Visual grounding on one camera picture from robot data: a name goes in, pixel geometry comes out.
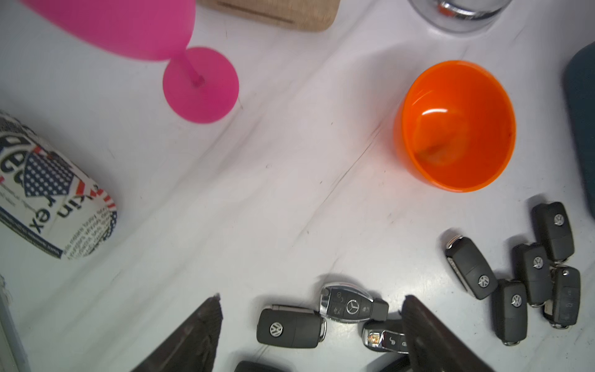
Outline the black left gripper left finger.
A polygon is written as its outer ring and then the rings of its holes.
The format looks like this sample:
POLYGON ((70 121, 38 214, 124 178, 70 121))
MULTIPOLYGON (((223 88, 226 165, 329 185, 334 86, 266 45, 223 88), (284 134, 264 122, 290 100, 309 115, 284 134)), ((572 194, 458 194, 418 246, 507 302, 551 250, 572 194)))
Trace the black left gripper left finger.
POLYGON ((211 371, 223 324, 220 296, 206 299, 135 371, 211 371))

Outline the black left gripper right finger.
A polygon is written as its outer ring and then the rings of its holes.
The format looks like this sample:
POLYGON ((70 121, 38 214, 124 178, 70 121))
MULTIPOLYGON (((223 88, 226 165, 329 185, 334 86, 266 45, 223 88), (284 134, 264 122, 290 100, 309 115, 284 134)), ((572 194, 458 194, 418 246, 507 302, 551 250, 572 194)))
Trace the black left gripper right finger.
POLYGON ((492 371, 419 299, 408 295, 401 309, 413 371, 492 371))

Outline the chrome Mercedes key fob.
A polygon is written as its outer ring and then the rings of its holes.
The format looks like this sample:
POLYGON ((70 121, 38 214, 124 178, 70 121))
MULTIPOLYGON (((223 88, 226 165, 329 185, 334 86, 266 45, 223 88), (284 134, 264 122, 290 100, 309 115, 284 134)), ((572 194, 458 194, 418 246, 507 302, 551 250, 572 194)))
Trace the chrome Mercedes key fob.
POLYGON ((345 324, 384 322, 389 305, 356 285, 330 283, 320 291, 319 312, 327 319, 345 324))

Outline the black VW key fob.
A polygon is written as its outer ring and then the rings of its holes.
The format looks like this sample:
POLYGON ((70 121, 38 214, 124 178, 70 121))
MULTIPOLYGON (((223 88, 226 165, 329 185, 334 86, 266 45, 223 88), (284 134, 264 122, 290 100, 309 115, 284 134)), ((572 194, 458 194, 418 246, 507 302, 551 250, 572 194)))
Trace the black VW key fob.
POLYGON ((257 341, 273 347, 314 349, 325 339, 326 332, 326 320, 314 310, 270 305, 260 313, 257 341))

